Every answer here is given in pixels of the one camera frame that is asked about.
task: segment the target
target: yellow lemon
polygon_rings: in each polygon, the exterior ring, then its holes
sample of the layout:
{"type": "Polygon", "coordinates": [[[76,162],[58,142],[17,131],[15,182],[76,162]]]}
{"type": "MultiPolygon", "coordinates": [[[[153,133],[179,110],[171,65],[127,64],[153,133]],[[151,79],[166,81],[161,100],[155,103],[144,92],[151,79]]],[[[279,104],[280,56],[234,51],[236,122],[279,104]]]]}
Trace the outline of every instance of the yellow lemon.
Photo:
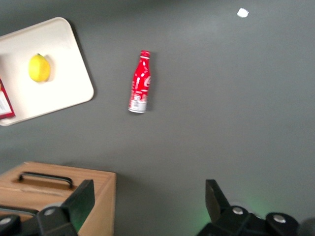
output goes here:
{"type": "Polygon", "coordinates": [[[41,54],[33,56],[29,62],[30,78],[36,82],[46,81],[50,75],[50,64],[41,54]]]}

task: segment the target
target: white paper scrap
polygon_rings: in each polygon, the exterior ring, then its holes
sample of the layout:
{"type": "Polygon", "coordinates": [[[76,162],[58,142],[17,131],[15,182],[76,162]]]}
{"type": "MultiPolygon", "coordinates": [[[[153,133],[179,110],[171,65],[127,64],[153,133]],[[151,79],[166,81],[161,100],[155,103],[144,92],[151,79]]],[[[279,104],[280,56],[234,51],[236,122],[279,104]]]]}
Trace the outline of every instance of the white paper scrap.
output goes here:
{"type": "Polygon", "coordinates": [[[240,9],[238,10],[238,12],[237,12],[237,15],[238,15],[239,17],[245,18],[245,17],[248,16],[248,13],[249,13],[249,11],[247,11],[246,9],[240,8],[240,9]]]}

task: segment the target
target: bottle cap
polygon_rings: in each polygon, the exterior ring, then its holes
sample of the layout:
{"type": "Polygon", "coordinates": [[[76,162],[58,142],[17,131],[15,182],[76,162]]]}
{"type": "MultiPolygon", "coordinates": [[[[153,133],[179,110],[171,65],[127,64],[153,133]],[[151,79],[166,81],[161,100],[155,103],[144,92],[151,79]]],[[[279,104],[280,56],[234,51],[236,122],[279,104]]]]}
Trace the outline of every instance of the bottle cap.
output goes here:
{"type": "Polygon", "coordinates": [[[149,51],[142,50],[140,56],[141,56],[141,57],[149,58],[149,57],[150,57],[150,52],[149,52],[149,51]]]}

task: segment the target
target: white cutting board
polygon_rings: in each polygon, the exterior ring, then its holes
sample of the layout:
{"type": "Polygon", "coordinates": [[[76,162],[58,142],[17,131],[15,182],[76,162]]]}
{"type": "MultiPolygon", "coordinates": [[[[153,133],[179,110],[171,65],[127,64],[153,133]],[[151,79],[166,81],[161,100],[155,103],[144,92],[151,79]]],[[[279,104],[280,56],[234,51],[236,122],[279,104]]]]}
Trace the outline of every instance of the white cutting board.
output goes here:
{"type": "Polygon", "coordinates": [[[0,78],[16,115],[0,120],[2,126],[87,102],[94,94],[71,26],[61,17],[0,37],[0,78]],[[46,82],[29,77],[37,53],[51,65],[46,82]]]}

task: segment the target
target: wooden crate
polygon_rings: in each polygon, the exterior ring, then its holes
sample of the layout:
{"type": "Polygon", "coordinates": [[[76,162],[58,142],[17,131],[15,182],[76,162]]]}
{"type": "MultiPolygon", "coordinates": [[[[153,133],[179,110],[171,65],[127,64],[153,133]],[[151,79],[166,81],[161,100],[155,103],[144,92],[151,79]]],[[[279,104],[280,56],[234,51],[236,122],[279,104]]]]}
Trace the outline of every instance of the wooden crate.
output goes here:
{"type": "Polygon", "coordinates": [[[112,236],[115,214],[115,173],[26,162],[0,176],[0,205],[40,211],[47,205],[63,202],[85,179],[94,181],[95,205],[78,234],[79,236],[112,236]],[[73,181],[73,187],[70,189],[69,184],[59,180],[37,177],[25,177],[22,181],[18,181],[22,172],[69,177],[73,181]]]}

